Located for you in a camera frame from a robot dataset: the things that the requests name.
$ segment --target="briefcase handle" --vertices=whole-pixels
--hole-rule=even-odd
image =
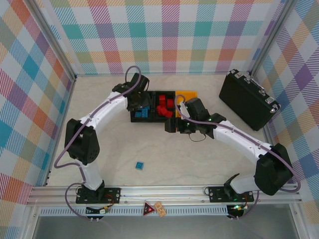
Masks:
[[[259,87],[260,91],[259,93],[262,94],[263,96],[266,95],[266,89],[264,87],[262,87],[258,82],[256,82],[253,78],[253,76],[248,76],[247,79],[245,79],[245,81],[248,82],[248,84],[250,82],[252,82],[253,84],[255,84],[257,87]]]

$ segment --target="colorful checkered backdrop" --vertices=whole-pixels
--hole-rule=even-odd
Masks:
[[[246,71],[284,1],[37,0],[84,74]]]
[[[22,0],[0,1],[0,239],[15,239],[61,126],[71,80]]]
[[[270,121],[302,179],[309,227],[319,235],[319,2],[299,0],[257,77],[281,103]]]

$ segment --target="small blue cube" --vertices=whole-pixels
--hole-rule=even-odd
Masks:
[[[137,162],[135,168],[138,170],[142,170],[144,167],[144,163],[142,162]]]
[[[148,117],[148,109],[143,108],[142,109],[142,118],[147,118]]]
[[[135,112],[135,117],[140,118],[142,116],[141,112]]]

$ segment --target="table surface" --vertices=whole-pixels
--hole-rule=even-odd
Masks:
[[[264,140],[262,130],[256,132],[246,125],[218,97],[225,75],[146,75],[149,90],[197,91],[210,114],[219,113],[251,136]],[[63,126],[56,157],[64,147],[66,123],[87,115],[123,83],[123,76],[78,78]],[[193,140],[203,135],[192,134]],[[207,138],[192,142],[187,135],[167,133],[163,123],[131,123],[130,113],[120,112],[99,135],[100,154],[97,158],[105,185],[205,185],[223,184],[236,173],[254,173],[254,165],[231,146]],[[72,162],[65,154],[60,163]],[[135,168],[143,162],[142,170]],[[76,166],[52,168],[49,186],[68,186],[81,182]]]

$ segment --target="triangular warning label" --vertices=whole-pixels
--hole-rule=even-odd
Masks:
[[[155,209],[147,202],[144,202],[143,216],[146,216],[152,212],[155,212]]]

